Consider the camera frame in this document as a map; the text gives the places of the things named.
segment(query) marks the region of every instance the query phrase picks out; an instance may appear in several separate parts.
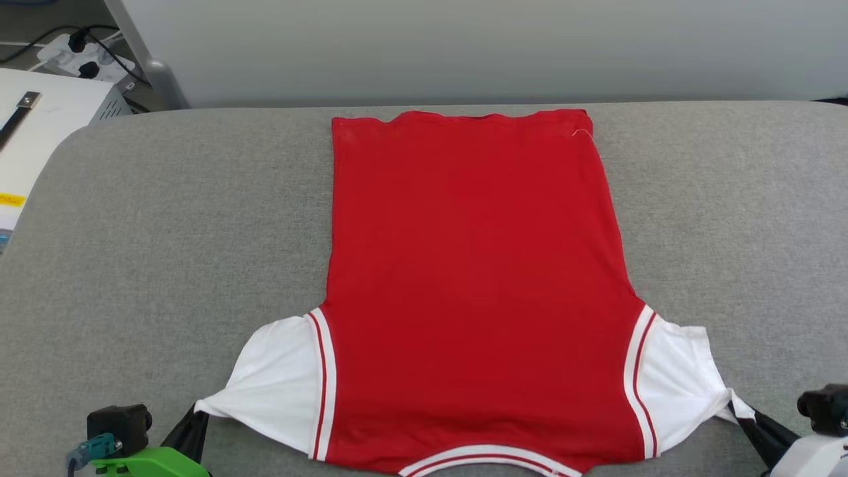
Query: cable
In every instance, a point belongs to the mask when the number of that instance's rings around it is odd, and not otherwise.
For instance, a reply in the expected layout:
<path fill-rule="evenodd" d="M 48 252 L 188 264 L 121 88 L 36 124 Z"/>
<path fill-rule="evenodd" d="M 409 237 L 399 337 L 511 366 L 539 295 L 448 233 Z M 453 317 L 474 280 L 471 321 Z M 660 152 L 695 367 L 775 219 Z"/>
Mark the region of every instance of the cable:
<path fill-rule="evenodd" d="M 40 2 L 19 2 L 17 0 L 0 0 L 0 5 L 14 5 L 15 7 L 42 7 L 58 0 L 41 0 Z"/>
<path fill-rule="evenodd" d="M 31 67 L 31 68 L 30 68 L 30 69 L 28 69 L 27 71 L 35 71 L 35 70 L 38 70 L 39 68 L 41 68 L 42 66 L 44 66 L 44 65 L 46 65 L 46 64 L 47 64 L 47 61 L 42 61 L 41 63 L 39 63 L 38 65 L 35 65 L 35 66 Z"/>
<path fill-rule="evenodd" d="M 131 108 L 137 109 L 139 112 L 142 112 L 142 113 L 149 113 L 150 112 L 150 109 L 147 109 L 144 106 L 141 106 L 139 103 L 133 101 L 132 99 L 129 99 L 126 96 L 124 96 L 124 100 L 126 101 L 127 104 L 130 105 Z"/>
<path fill-rule="evenodd" d="M 28 45 L 29 45 L 29 43 L 24 43 L 24 42 L 0 42 L 0 45 L 4 45 L 4 46 L 7 46 L 7 47 L 25 47 L 25 46 L 28 46 Z M 45 48 L 45 47 L 47 46 L 47 44 L 46 44 L 46 43 L 36 43 L 36 44 L 34 44 L 34 45 L 32 45 L 32 46 L 33 46 L 33 47 L 37 47 L 37 48 Z"/>
<path fill-rule="evenodd" d="M 41 34 L 38 38 L 36 38 L 35 40 L 33 40 L 33 41 L 31 41 L 31 42 L 27 43 L 27 44 L 26 44 L 26 46 L 24 46 L 24 47 L 23 47 L 23 48 L 21 48 L 20 50 L 18 50 L 18 51 L 16 51 L 16 52 L 14 52 L 14 53 L 12 53 L 12 54 L 10 54 L 10 55 L 9 55 L 9 56 L 7 56 L 6 58 L 2 58 L 2 59 L 0 59 L 0 65 L 6 64 L 6 63 L 8 63 L 9 61 L 12 61 L 12 60 L 13 60 L 13 59 L 15 59 L 15 58 L 18 58 L 20 55 L 22 55 L 22 54 L 24 54 L 25 52 L 27 52 L 30 48 L 32 48 L 32 47 L 34 47 L 34 46 L 36 46 L 36 45 L 38 44 L 38 42 L 40 42 L 41 40 L 43 40 L 45 37 L 50 36 L 50 35 L 52 35 L 53 33 L 57 32 L 57 31 L 59 31 L 59 30 L 67 30 L 67 29 L 69 29 L 69 28 L 72 28 L 72 29 L 74 29 L 74 30 L 79 30 L 79 29 L 80 29 L 80 27 L 79 27 L 79 26 L 73 26 L 73 25 L 61 25 L 61 26 L 57 26 L 57 27 L 55 27 L 55 28 L 51 28 L 50 30 L 47 30 L 47 31 L 45 31 L 44 33 L 42 33 L 42 34 Z"/>
<path fill-rule="evenodd" d="M 83 26 L 83 27 L 79 27 L 79 26 L 75 26 L 75 25 L 57 26 L 55 28 L 51 28 L 50 30 L 45 31 L 38 38 L 36 38 L 35 40 L 33 40 L 29 43 L 26 43 L 23 48 L 21 48 L 18 51 L 10 54 L 6 58 L 0 59 L 0 65 L 4 65 L 4 64 L 8 63 L 9 61 L 12 61 L 13 59 L 18 58 L 20 55 L 29 51 L 30 48 L 32 48 L 32 47 L 37 47 L 37 46 L 42 45 L 42 43 L 39 43 L 41 40 L 43 40 L 47 36 L 52 35 L 53 33 L 57 32 L 57 31 L 70 29 L 70 30 L 77 30 L 77 31 L 85 30 L 86 32 L 88 32 L 89 30 L 91 30 L 93 28 L 104 28 L 104 29 L 107 29 L 107 30 L 118 30 L 117 26 L 112 26 L 112 25 L 89 25 L 89 26 Z"/>
<path fill-rule="evenodd" d="M 104 49 L 104 50 L 106 51 L 106 53 L 109 53 L 109 55 L 110 55 L 112 58 L 114 58 L 115 63 L 117 63 L 117 64 L 118 64 L 118 66 L 120 66 L 121 68 L 123 68 L 123 69 L 124 69 L 124 71 L 126 71 L 128 75 L 132 76 L 133 78 L 135 78 L 135 79 L 136 79 L 136 81 L 138 81 L 138 82 L 142 83 L 143 85 L 147 85 L 148 87 L 153 87 L 153 85 L 151 85 L 151 84 L 150 84 L 147 80 L 145 80 L 144 78 L 141 78 L 139 75 L 137 75 L 137 74 L 133 73 L 133 72 L 132 72 L 132 70 L 130 70 L 129 68 L 127 68 L 127 67 L 126 67 L 126 65 L 124 65 L 124 62 L 123 62 L 123 61 L 121 61 L 121 60 L 118 58 L 118 55 L 116 55 L 116 54 L 112 53 L 112 50 L 110 50 L 110 49 L 109 49 L 109 47 L 107 47 L 106 45 L 104 45 L 104 44 L 103 44 L 103 42 L 101 42 L 101 41 L 100 41 L 100 40 L 98 40 L 98 39 L 97 39 L 94 35 L 92 35 L 92 34 L 91 34 L 91 32 L 87 33 L 87 35 L 88 35 L 88 37 L 89 37 L 89 38 L 91 38 L 92 40 L 94 40 L 94 42 L 95 42 L 96 44 L 100 45 L 100 47 L 101 47 L 102 49 Z"/>

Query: black cable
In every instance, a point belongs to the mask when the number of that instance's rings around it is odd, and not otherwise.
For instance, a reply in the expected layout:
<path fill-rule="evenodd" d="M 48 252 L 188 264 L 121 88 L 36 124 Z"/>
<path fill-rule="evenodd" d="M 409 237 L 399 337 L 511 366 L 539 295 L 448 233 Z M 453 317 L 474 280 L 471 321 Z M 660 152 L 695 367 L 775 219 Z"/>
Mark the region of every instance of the black cable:
<path fill-rule="evenodd" d="M 127 98 L 127 97 L 124 97 L 124 100 L 125 100 L 125 101 L 126 101 L 126 103 L 127 103 L 127 104 L 129 104 L 129 105 L 130 105 L 130 107 L 131 107 L 131 108 L 133 108 L 133 109 L 137 109 L 138 111 L 140 111 L 140 112 L 142 112 L 142 113 L 149 113 L 149 112 L 150 112 L 150 109 L 145 108 L 144 106 L 142 106 L 142 105 L 140 105 L 139 103 L 137 103 L 137 102 L 133 101 L 132 99 L 129 99 L 129 98 Z"/>
<path fill-rule="evenodd" d="M 94 42 L 95 42 L 96 44 L 100 45 L 100 47 L 101 47 L 103 50 L 105 50 L 105 51 L 106 51 L 106 53 L 108 53 L 108 54 L 109 54 L 109 56 L 111 56 L 111 57 L 114 59 L 114 61 L 118 64 L 118 66 L 120 66 L 121 68 L 123 68 L 123 69 L 124 69 L 124 71 L 126 71 L 126 72 L 127 72 L 127 74 L 129 74 L 130 76 L 132 76 L 133 78 L 135 78 L 135 79 L 136 79 L 136 81 L 138 81 L 138 82 L 142 83 L 143 85 L 147 85 L 147 86 L 149 86 L 149 87 L 153 87 L 153 86 L 152 86 L 152 85 L 151 85 L 151 84 L 150 84 L 147 80 L 145 80 L 145 79 L 141 78 L 139 75 L 137 75 L 137 74 L 133 73 L 133 72 L 132 72 L 129 68 L 127 68 L 127 67 L 126 67 L 126 65 L 124 65 L 124 62 L 123 62 L 123 61 L 121 61 L 121 60 L 118 58 L 118 56 L 117 56 L 116 54 L 114 54 L 114 53 L 112 52 L 112 50 L 110 50 L 110 49 L 109 49 L 109 47 L 107 47 L 106 45 L 104 45 L 104 44 L 103 44 L 103 42 L 101 42 L 101 41 L 100 41 L 100 40 L 99 40 L 96 36 L 92 35 L 91 30 L 93 30 L 93 29 L 95 29 L 95 28 L 104 28 L 104 29 L 107 29 L 107 30 L 114 30 L 114 31 L 119 30 L 119 28 L 118 28 L 117 26 L 112 26 L 112 25 L 89 25 L 89 26 L 82 26 L 82 27 L 79 27 L 79 26 L 73 26 L 73 25 L 61 25 L 61 26 L 57 26 L 57 27 L 55 27 L 55 28 L 51 28 L 50 30 L 45 31 L 45 32 L 44 32 L 44 33 L 42 33 L 42 34 L 41 34 L 38 38 L 36 38 L 36 39 L 35 39 L 35 40 L 33 40 L 32 42 L 30 42 L 30 44 L 26 45 L 25 47 L 22 47 L 21 49 L 19 49 L 18 51 L 14 52 L 14 53 L 12 53 L 12 54 L 10 54 L 10 55 L 9 55 L 9 56 L 7 56 L 6 58 L 0 59 L 0 65 L 3 65 L 3 64 L 5 64 L 5 63 L 8 63 L 9 61 L 12 61 L 12 60 L 13 60 L 13 59 L 15 59 L 15 58 L 18 58 L 20 55 L 24 54 L 24 53 L 25 53 L 26 51 L 28 51 L 30 48 L 34 47 L 34 46 L 36 45 L 36 43 L 38 43 L 39 41 L 41 41 L 42 39 L 44 39 L 44 37 L 49 36 L 49 35 L 51 35 L 51 34 L 55 33 L 56 31 L 59 31 L 59 30 L 66 30 L 66 29 L 69 29 L 69 28 L 70 28 L 70 29 L 77 30 L 77 31 L 85 32 L 85 35 L 86 35 L 86 36 L 88 36 L 89 38 L 91 38 L 92 40 L 94 40 Z"/>
<path fill-rule="evenodd" d="M 25 47 L 21 47 L 18 51 L 10 54 L 6 58 L 0 59 L 0 65 L 4 65 L 4 64 L 8 63 L 9 61 L 12 61 L 13 59 L 18 58 L 20 55 L 29 51 L 30 48 L 36 46 L 36 43 L 40 42 L 45 37 L 50 36 L 57 31 L 68 30 L 68 29 L 77 30 L 77 31 L 79 31 L 79 30 L 91 30 L 92 28 L 104 28 L 104 29 L 107 29 L 107 30 L 118 30 L 117 26 L 112 26 L 112 25 L 90 25 L 90 26 L 85 26 L 85 27 L 82 27 L 82 28 L 80 28 L 79 26 L 75 26 L 75 25 L 60 25 L 60 26 L 57 26 L 55 28 L 51 28 L 50 30 L 45 31 L 44 33 L 39 35 L 38 38 L 31 41 L 30 44 L 26 45 Z"/>
<path fill-rule="evenodd" d="M 136 81 L 142 83 L 143 85 L 147 85 L 148 87 L 153 87 L 153 85 L 151 85 L 147 80 L 141 78 L 139 75 L 133 73 L 129 68 L 127 68 L 126 65 L 124 65 L 124 62 L 122 62 L 120 59 L 118 59 L 118 55 L 112 53 L 112 50 L 110 50 L 109 47 L 104 45 L 103 42 L 101 42 L 94 35 L 92 35 L 91 32 L 87 32 L 86 34 L 88 35 L 89 38 L 94 40 L 94 42 L 96 44 L 100 45 L 100 47 L 102 49 L 106 50 L 106 53 L 109 53 L 109 55 L 114 59 L 115 63 L 117 63 L 118 66 L 120 66 L 121 68 L 123 68 L 124 71 L 126 71 L 128 75 L 132 76 L 133 78 L 136 79 Z"/>
<path fill-rule="evenodd" d="M 34 46 L 36 46 L 36 43 L 38 43 L 38 42 L 40 42 L 41 40 L 43 40 L 46 36 L 50 36 L 50 35 L 52 35 L 53 33 L 57 32 L 57 31 L 59 31 L 59 30 L 67 30 L 67 29 L 69 29 L 69 28 L 73 28 L 74 30 L 79 30 L 79 29 L 80 29 L 80 27 L 79 27 L 79 26 L 73 26 L 73 25 L 61 25 L 61 26 L 57 26 L 57 27 L 55 27 L 55 28 L 51 28 L 50 30 L 45 31 L 45 32 L 44 32 L 44 33 L 42 33 L 42 34 L 41 34 L 38 38 L 36 38 L 36 39 L 35 39 L 35 40 L 33 40 L 32 42 L 30 42 L 30 44 L 29 44 L 29 45 L 26 45 L 25 47 L 22 47 L 20 50 L 18 50 L 18 51 L 16 51 L 16 52 L 14 52 L 14 53 L 12 53 L 12 54 L 10 54 L 10 55 L 9 55 L 9 56 L 7 56 L 6 58 L 2 58 L 2 59 L 0 59 L 0 65 L 6 64 L 6 63 L 8 63 L 9 61 L 12 61 L 13 59 L 18 58 L 20 55 L 22 55 L 22 54 L 26 53 L 26 52 L 27 52 L 30 48 L 32 48 L 32 47 L 34 47 Z"/>

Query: gray couch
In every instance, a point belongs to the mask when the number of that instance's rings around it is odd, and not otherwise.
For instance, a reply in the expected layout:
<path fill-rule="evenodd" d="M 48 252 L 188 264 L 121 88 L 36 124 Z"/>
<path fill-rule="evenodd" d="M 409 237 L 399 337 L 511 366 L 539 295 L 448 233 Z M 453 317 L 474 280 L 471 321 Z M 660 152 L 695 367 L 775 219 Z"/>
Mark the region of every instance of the gray couch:
<path fill-rule="evenodd" d="M 636 291 L 669 321 L 705 325 L 726 383 L 809 434 L 795 399 L 848 382 L 848 108 L 579 107 L 594 119 Z M 319 305 L 330 119 L 406 109 L 176 111 L 64 141 L 0 255 L 0 474 L 61 475 L 86 415 L 110 404 L 145 403 L 160 442 L 196 399 L 224 386 L 254 330 Z M 361 474 L 220 419 L 204 465 L 216 477 Z M 763 469 L 739 428 L 713 419 L 660 458 L 590 474 Z M 441 475 L 531 473 L 471 466 Z"/>

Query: white power strip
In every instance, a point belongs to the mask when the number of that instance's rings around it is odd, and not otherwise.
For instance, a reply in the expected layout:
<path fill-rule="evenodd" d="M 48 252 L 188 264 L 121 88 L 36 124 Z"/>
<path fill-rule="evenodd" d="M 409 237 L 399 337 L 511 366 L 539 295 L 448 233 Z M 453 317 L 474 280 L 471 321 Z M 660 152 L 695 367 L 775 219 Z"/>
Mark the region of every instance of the white power strip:
<path fill-rule="evenodd" d="M 99 68 L 93 80 L 114 83 L 119 91 L 131 90 L 135 87 L 135 78 L 128 75 L 112 58 L 112 55 L 100 45 L 86 43 L 86 47 L 81 52 L 74 53 L 68 46 L 69 39 L 68 34 L 59 35 L 38 52 L 38 59 L 43 62 L 44 68 L 59 75 L 79 77 L 80 67 L 93 61 Z M 118 59 L 130 71 L 136 72 L 135 63 L 120 56 Z"/>

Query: teal connector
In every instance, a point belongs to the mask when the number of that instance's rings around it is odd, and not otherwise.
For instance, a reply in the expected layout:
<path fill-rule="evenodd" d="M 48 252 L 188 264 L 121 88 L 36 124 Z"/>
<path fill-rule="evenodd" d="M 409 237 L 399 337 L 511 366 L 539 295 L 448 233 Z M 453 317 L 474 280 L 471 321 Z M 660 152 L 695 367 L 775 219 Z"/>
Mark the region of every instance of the teal connector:
<path fill-rule="evenodd" d="M 86 467 L 94 459 L 102 459 L 120 450 L 120 441 L 109 432 L 98 435 L 81 443 L 64 458 L 65 469 L 73 469 L 74 472 Z"/>

